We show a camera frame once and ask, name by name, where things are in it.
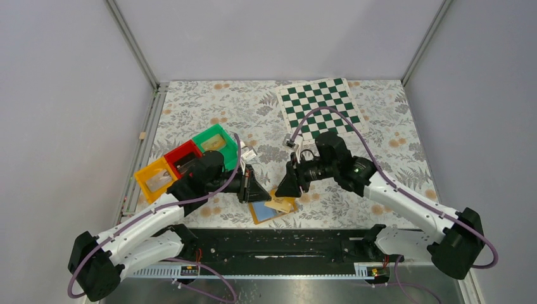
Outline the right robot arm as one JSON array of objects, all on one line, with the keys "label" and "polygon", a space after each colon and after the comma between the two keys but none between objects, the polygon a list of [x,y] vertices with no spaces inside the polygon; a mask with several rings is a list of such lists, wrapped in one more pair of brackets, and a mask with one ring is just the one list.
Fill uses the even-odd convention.
[{"label": "right robot arm", "polygon": [[385,255],[430,258],[447,276],[466,277],[485,246],[478,212],[443,206],[397,183],[371,160],[353,156],[344,139],[333,132],[319,135],[315,145],[319,153],[311,160],[291,153],[277,197],[299,198],[309,192],[313,181],[333,179],[345,191],[387,206],[418,227],[418,231],[399,231],[375,225],[363,244],[369,260]]}]

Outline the orange card holder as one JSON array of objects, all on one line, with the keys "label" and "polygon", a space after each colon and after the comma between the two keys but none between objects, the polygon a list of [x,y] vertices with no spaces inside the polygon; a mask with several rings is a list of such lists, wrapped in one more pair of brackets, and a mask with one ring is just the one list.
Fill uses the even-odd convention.
[{"label": "orange card holder", "polygon": [[[270,191],[271,199],[276,197],[275,196],[275,191],[276,191],[276,188],[273,188]],[[297,207],[295,198],[291,198],[291,199],[294,201],[294,203],[293,203],[294,209],[290,213],[294,213],[294,212],[296,212],[298,210],[298,207]],[[277,219],[277,218],[279,218],[279,217],[281,217],[283,215],[290,214],[290,213],[278,212],[278,211],[276,211],[274,209],[267,208],[265,206],[265,202],[266,201],[248,203],[248,208],[249,208],[250,214],[252,216],[253,223],[255,225],[259,225],[261,223],[268,222],[269,220]]]}]

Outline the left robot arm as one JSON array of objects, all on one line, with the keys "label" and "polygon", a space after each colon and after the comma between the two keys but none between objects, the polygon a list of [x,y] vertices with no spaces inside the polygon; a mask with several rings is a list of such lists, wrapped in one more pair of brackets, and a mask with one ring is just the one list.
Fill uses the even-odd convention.
[{"label": "left robot arm", "polygon": [[77,236],[68,263],[68,296],[102,300],[133,272],[169,258],[191,259],[196,236],[185,225],[172,224],[218,193],[234,193],[241,203],[271,200],[251,165],[236,163],[226,170],[222,153],[205,152],[141,213],[95,236],[88,231]]}]

